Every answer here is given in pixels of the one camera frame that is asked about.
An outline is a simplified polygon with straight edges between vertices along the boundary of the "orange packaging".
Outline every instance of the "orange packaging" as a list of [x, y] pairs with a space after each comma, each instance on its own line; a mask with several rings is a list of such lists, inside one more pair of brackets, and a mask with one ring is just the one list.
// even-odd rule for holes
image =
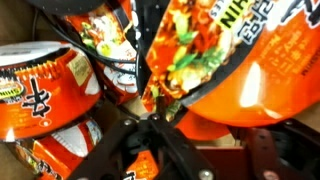
[[64, 20], [80, 35], [88, 50], [96, 51], [102, 57], [133, 62], [131, 64], [113, 63], [115, 67], [133, 73], [127, 74], [114, 70], [97, 59], [97, 75], [105, 85], [106, 91], [115, 95], [118, 104], [138, 95], [134, 74], [137, 53], [125, 37], [125, 33], [132, 26], [131, 13], [129, 18], [122, 17], [124, 19], [115, 13], [115, 11], [122, 10], [122, 15], [128, 16], [130, 2], [125, 0], [120, 3], [121, 8], [103, 4], [87, 14], [64, 17]]
[[172, 0], [146, 60], [195, 114], [233, 126], [277, 123], [320, 100], [319, 4]]
[[158, 166], [150, 151], [142, 151], [136, 161], [127, 169], [123, 180], [153, 180], [159, 173]]
[[147, 111], [156, 110], [156, 98], [165, 97], [166, 120], [175, 124], [175, 127], [192, 140], [214, 140], [230, 133], [226, 125], [212, 122], [192, 111], [184, 109], [178, 100], [175, 100], [161, 88], [159, 79], [152, 74], [141, 98]]
[[38, 139], [17, 141], [10, 150], [39, 180], [66, 180], [101, 140], [102, 132], [90, 119]]
[[87, 112], [101, 91], [87, 56], [70, 44], [0, 47], [0, 139], [49, 133]]

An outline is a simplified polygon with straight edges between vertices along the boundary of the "noodle cup label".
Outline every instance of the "noodle cup label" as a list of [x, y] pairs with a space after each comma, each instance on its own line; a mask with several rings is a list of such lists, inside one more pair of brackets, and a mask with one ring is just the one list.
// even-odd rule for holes
[[88, 58], [68, 43], [0, 47], [0, 140], [61, 128], [90, 110], [100, 95]]
[[84, 58], [83, 55], [78, 54], [67, 65], [76, 79], [78, 86], [81, 86], [85, 82], [91, 71], [89, 62], [83, 60]]
[[320, 99], [319, 12], [319, 0], [172, 0], [146, 61], [206, 119], [277, 123]]

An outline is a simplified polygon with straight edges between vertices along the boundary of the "instant noodle cup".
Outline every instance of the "instant noodle cup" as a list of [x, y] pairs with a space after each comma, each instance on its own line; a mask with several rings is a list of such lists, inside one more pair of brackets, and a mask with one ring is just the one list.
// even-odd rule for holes
[[146, 61], [166, 93], [206, 119], [277, 123], [320, 99], [319, 3], [172, 0]]
[[64, 22], [79, 34], [88, 50], [95, 51], [102, 57], [131, 62], [112, 64], [113, 67], [132, 72], [127, 74], [96, 59], [97, 75], [105, 85], [106, 92], [114, 94], [118, 104], [138, 95], [135, 77], [137, 52], [125, 35], [132, 27], [131, 20], [128, 19], [130, 2], [120, 3], [112, 6], [103, 4], [86, 14], [63, 17]]
[[77, 168], [103, 134], [91, 118], [37, 139], [9, 144], [17, 159], [39, 180], [63, 180]]
[[87, 56], [68, 43], [0, 47], [0, 139], [50, 133], [86, 113], [100, 87]]
[[141, 97], [147, 111], [152, 112], [156, 110], [156, 98], [158, 96], [163, 96], [165, 99], [166, 120], [178, 128], [187, 138], [209, 141], [230, 133], [225, 124], [210, 121], [185, 109], [178, 100], [172, 98], [161, 88], [159, 79], [152, 74]]

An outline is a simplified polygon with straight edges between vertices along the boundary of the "orange noodle cup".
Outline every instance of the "orange noodle cup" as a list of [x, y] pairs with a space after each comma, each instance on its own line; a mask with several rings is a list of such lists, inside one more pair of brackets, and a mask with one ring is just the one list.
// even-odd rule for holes
[[102, 138], [98, 124], [91, 118], [51, 135], [24, 139], [9, 144], [15, 157], [39, 180], [63, 180], [76, 169]]
[[87, 56], [60, 42], [0, 47], [0, 139], [49, 133], [87, 112], [101, 90]]
[[146, 61], [206, 119], [277, 123], [320, 99], [319, 3], [172, 0]]

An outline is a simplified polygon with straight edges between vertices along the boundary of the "red packaging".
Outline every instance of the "red packaging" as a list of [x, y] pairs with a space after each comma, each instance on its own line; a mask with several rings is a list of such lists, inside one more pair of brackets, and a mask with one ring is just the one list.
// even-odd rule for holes
[[97, 123], [81, 123], [39, 139], [9, 145], [15, 156], [39, 180], [65, 180], [102, 138]]
[[[122, 10], [127, 15], [128, 2], [121, 3]], [[126, 19], [129, 24], [123, 27], [121, 19], [114, 14], [112, 8], [103, 4], [87, 14], [66, 16], [64, 20], [78, 32], [88, 50], [96, 51], [103, 57], [134, 62], [136, 51], [125, 37], [125, 32], [132, 26], [130, 19]], [[113, 63], [113, 66], [133, 73], [113, 70], [97, 59], [97, 74], [105, 85], [104, 89], [114, 94], [117, 103], [121, 104], [138, 95], [135, 64]]]
[[150, 151], [139, 152], [136, 161], [127, 169], [123, 180], [153, 180], [159, 173]]

